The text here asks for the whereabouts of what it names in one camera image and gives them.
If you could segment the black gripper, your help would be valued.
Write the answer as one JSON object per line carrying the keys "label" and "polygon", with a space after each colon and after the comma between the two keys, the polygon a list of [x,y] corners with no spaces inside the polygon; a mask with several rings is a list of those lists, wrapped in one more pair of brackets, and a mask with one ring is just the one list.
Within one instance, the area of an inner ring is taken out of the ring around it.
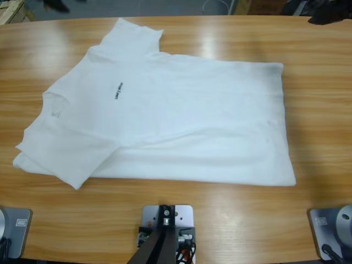
{"label": "black gripper", "polygon": [[347,19],[347,1],[328,1],[316,9],[308,22],[314,25],[327,25],[344,19]]}
{"label": "black gripper", "polygon": [[69,8],[62,2],[62,0],[45,0],[45,7],[60,13],[69,13]]}

